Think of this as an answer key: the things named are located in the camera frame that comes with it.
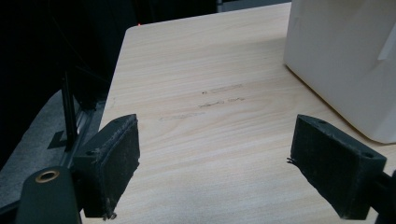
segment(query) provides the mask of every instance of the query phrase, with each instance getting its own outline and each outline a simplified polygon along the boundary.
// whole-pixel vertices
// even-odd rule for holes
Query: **wood grain surface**
[[[127,31],[101,126],[137,114],[141,158],[109,223],[374,223],[374,210],[340,219],[286,163],[305,114],[396,169],[396,146],[364,138],[285,66],[289,13],[282,4]]]

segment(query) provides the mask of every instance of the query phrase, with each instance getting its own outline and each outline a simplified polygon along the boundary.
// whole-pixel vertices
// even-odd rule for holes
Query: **white box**
[[[367,137],[396,142],[396,0],[293,0],[284,60]]]

